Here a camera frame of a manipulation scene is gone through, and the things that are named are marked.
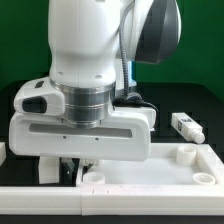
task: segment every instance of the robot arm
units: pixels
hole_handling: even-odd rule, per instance
[[[15,98],[9,141],[16,154],[138,161],[149,156],[155,110],[112,106],[118,29],[131,2],[50,0],[50,76],[28,82]],[[180,27],[175,0],[135,0],[124,26],[127,59],[164,60],[178,44]]]

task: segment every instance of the green backdrop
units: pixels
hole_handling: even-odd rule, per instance
[[[136,64],[141,82],[199,83],[224,100],[224,1],[178,0],[182,36],[160,65]],[[48,0],[0,0],[0,89],[50,67]]]

